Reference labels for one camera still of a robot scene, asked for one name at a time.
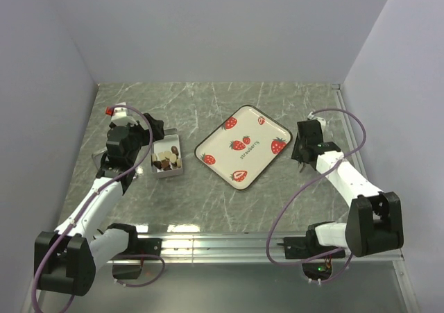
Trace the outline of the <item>silver metal tongs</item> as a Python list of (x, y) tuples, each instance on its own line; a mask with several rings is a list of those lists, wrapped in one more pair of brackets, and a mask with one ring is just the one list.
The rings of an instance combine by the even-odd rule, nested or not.
[(300, 173), (302, 173), (302, 172), (304, 171), (305, 167), (306, 167), (306, 164), (305, 164), (305, 163), (299, 164), (299, 166), (298, 166), (298, 171), (299, 171)]

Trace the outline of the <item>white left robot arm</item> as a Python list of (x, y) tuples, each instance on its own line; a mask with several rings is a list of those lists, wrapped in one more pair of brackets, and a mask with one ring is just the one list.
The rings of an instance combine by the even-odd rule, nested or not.
[(148, 113), (142, 120), (117, 109), (111, 115), (105, 150), (92, 187), (73, 213), (52, 232), (35, 240), (33, 290), (84, 296), (96, 272), (114, 257), (143, 258), (137, 229), (113, 223), (102, 235), (96, 231), (107, 213), (127, 192), (136, 168), (164, 139), (164, 123)]

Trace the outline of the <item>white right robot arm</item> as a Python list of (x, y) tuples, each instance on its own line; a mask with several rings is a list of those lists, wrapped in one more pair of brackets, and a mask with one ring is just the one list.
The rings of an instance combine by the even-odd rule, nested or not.
[(383, 192), (346, 160), (344, 152), (323, 137), (324, 123), (299, 121), (291, 158), (323, 175), (349, 207), (345, 223), (333, 221), (308, 227), (306, 251), (320, 257), (329, 249), (345, 248), (363, 257), (403, 247), (404, 232), (399, 196)]

